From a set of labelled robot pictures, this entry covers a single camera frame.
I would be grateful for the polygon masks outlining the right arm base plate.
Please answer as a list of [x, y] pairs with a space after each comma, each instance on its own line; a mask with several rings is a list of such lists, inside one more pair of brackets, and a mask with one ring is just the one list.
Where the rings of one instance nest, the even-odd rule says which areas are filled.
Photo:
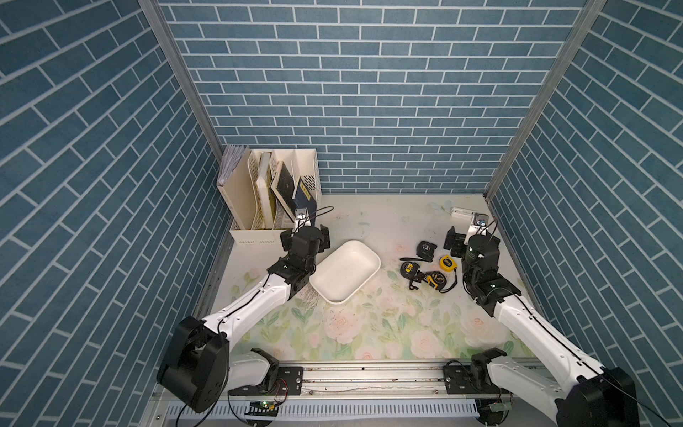
[[463, 365], [458, 360], [450, 360], [443, 366], [446, 393], [455, 394], [485, 394], [503, 398], [510, 398], [512, 394], [492, 384], [478, 384], [471, 374], [469, 365]]

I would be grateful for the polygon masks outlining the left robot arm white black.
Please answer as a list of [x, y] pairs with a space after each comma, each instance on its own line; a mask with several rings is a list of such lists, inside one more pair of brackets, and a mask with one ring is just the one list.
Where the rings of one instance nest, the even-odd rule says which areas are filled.
[[316, 257], [331, 247], [329, 229], [306, 225], [281, 233], [286, 255], [266, 277], [232, 304], [201, 320], [188, 316], [174, 330], [158, 369], [157, 381], [187, 407], [202, 413], [224, 391], [251, 386], [273, 391], [279, 361], [260, 349], [231, 352], [266, 315], [292, 299], [316, 271]]

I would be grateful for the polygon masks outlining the round black tape measure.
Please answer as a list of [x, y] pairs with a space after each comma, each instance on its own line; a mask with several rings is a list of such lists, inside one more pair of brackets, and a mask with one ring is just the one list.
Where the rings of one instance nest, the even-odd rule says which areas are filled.
[[438, 246], [436, 244], [423, 240], [416, 247], [416, 255], [423, 261], [432, 263], [437, 247]]

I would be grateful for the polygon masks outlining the blue cover book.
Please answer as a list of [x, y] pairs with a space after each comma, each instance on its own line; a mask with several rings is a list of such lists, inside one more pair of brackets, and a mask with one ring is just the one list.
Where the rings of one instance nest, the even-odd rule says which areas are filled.
[[302, 178], [299, 179], [296, 185], [293, 202], [297, 212], [305, 210], [308, 215], [312, 215], [318, 209], [315, 192], [309, 188], [306, 181]]

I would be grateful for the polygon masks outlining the beige file folder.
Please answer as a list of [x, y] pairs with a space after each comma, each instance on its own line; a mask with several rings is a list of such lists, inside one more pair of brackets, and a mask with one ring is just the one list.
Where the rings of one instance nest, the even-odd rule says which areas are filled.
[[243, 231], [252, 229], [256, 215], [254, 184], [249, 170], [252, 151], [247, 146], [228, 145], [223, 153], [217, 187]]

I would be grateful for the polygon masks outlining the white and yellow book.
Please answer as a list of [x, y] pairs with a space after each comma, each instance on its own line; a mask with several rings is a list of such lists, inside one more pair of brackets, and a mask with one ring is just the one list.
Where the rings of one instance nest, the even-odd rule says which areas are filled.
[[263, 227], [267, 230], [273, 228], [277, 211], [275, 196], [271, 190], [272, 172], [270, 168], [270, 158], [270, 152], [265, 151], [261, 153], [255, 181], [255, 188], [257, 190], [261, 208], [261, 217], [263, 218]]

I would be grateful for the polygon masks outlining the black cover book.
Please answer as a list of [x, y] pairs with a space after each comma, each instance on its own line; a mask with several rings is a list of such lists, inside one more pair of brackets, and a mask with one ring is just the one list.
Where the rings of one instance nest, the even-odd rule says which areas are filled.
[[294, 221], [296, 210], [295, 201], [293, 201], [295, 182], [293, 181], [293, 176], [290, 174], [286, 164], [282, 161], [277, 162], [275, 177], [273, 178], [270, 188], [287, 216]]

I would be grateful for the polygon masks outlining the black yellow tape measure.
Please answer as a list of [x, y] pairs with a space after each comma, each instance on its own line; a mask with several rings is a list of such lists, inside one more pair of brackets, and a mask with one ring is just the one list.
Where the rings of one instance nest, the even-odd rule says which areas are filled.
[[426, 272], [423, 276], [423, 282], [438, 291], [440, 294], [449, 293], [458, 284], [457, 279], [449, 282], [446, 275], [442, 272]]

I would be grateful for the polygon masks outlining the white rectangular box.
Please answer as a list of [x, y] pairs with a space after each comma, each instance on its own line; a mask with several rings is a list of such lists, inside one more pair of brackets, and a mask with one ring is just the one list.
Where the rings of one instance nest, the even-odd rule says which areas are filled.
[[468, 221], [468, 222], [472, 221], [474, 214], [475, 214], [474, 211], [464, 209], [464, 208], [460, 208], [460, 207], [455, 207], [455, 206], [452, 207], [450, 210], [450, 215], [453, 218], [463, 219], [464, 221]]

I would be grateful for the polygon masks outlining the aluminium mounting rail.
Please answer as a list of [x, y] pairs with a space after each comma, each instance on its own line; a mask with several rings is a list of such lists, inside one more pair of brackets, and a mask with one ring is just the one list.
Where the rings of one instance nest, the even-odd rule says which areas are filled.
[[[542, 362], [515, 361], [540, 375], [552, 377]], [[464, 417], [484, 425], [499, 425], [517, 403], [528, 404], [513, 394], [510, 398], [447, 394], [443, 375], [446, 363], [279, 362], [280, 367], [303, 367], [300, 396], [231, 396], [229, 391], [224, 391], [218, 402], [202, 413], [194, 412], [160, 384], [149, 401], [142, 424], [208, 426], [213, 421], [235, 420], [239, 425], [266, 426], [278, 422]]]

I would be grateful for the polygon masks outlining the white storage tray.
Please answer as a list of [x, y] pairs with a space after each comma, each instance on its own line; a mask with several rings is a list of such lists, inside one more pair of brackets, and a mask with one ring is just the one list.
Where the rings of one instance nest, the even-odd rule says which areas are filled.
[[350, 240], [327, 256], [311, 275], [312, 288], [329, 304], [346, 304], [377, 274], [380, 256], [365, 243]]

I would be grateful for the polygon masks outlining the white plastic file organizer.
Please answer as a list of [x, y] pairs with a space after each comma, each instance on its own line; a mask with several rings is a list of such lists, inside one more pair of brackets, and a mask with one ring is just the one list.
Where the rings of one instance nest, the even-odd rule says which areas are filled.
[[279, 201], [276, 201], [276, 214], [274, 226], [271, 230], [264, 229], [263, 218], [261, 217], [261, 208], [257, 190], [255, 188], [255, 181], [257, 171], [259, 168], [259, 161], [261, 153], [268, 151], [271, 153], [270, 168], [272, 172], [272, 181], [275, 177], [275, 170], [277, 162], [282, 161], [286, 164], [290, 174], [293, 176], [295, 188], [300, 178], [306, 181], [311, 190], [315, 192], [315, 199], [317, 207], [322, 206], [321, 182], [318, 170], [318, 153], [315, 149], [250, 149], [252, 154], [249, 159], [249, 170], [254, 184], [254, 195], [256, 198], [256, 215], [252, 224], [252, 229], [243, 231], [238, 227], [236, 221], [232, 220], [231, 235], [238, 243], [277, 243], [279, 242], [279, 235], [286, 229], [295, 227], [295, 220], [292, 221]]

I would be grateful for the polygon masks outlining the floral table mat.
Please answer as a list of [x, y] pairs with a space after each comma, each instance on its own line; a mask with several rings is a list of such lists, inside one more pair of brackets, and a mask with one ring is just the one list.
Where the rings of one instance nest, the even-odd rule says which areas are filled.
[[362, 224], [334, 233], [332, 247], [357, 239], [375, 250], [380, 270], [341, 305], [330, 304], [311, 286], [259, 320], [235, 343], [233, 355], [260, 348], [286, 361], [469, 359], [497, 347], [514, 358], [533, 352], [519, 337], [469, 298], [462, 288], [440, 294], [426, 285], [410, 289], [398, 260], [419, 241], [441, 245], [435, 232], [382, 236]]

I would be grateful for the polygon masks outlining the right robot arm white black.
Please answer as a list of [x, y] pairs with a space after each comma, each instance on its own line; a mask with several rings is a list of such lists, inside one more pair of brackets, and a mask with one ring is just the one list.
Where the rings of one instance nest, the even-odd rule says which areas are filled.
[[462, 262], [462, 284], [475, 304], [507, 327], [552, 377], [498, 348], [471, 357], [465, 378], [478, 392], [508, 391], [558, 426], [637, 426], [636, 387], [621, 368], [606, 368], [542, 317], [499, 272], [500, 240], [482, 228], [448, 231], [446, 249]]

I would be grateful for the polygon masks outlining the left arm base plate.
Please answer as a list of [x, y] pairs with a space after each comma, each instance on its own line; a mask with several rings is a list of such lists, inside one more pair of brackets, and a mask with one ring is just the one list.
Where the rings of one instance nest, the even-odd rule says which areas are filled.
[[245, 385], [229, 391], [231, 396], [300, 396], [304, 369], [301, 366], [279, 367], [258, 385]]

